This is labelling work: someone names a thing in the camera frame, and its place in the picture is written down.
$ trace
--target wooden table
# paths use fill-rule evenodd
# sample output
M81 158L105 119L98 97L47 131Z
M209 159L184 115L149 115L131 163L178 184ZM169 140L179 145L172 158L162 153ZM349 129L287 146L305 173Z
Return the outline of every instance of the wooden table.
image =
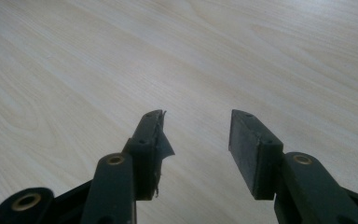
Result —
M0 0L0 203L91 179L141 116L176 156L138 223L276 223L228 145L231 109L358 192L358 1Z

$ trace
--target light wooden surface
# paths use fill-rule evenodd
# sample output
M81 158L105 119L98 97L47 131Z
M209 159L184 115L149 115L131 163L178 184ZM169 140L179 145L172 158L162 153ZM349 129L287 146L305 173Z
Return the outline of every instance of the light wooden surface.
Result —
M230 111L358 192L358 1L0 0L0 202L92 178L141 116L176 156L138 223L276 223L227 150Z

